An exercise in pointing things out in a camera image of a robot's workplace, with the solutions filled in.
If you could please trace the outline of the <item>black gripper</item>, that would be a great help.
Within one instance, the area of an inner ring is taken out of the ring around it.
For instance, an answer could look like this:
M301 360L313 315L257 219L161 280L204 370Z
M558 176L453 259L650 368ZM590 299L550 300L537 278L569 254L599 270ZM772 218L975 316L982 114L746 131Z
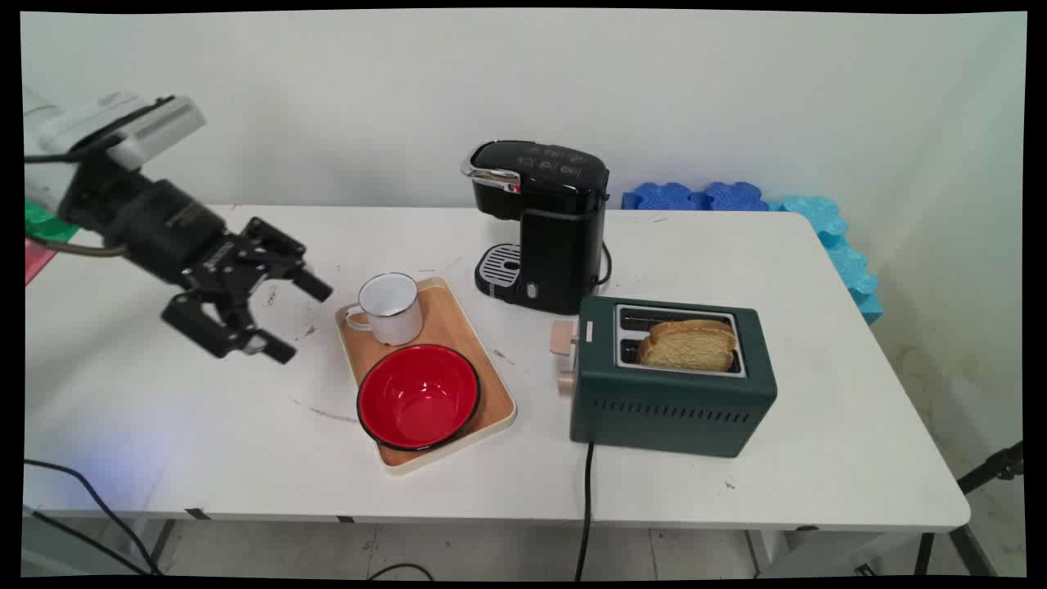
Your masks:
M146 178L105 155L86 158L59 216L183 294L161 313L165 324L213 357L264 354L288 364L298 350L259 329L249 300L265 281L287 280L325 302L333 288L304 260L307 247L262 218L233 232L224 218L169 180Z

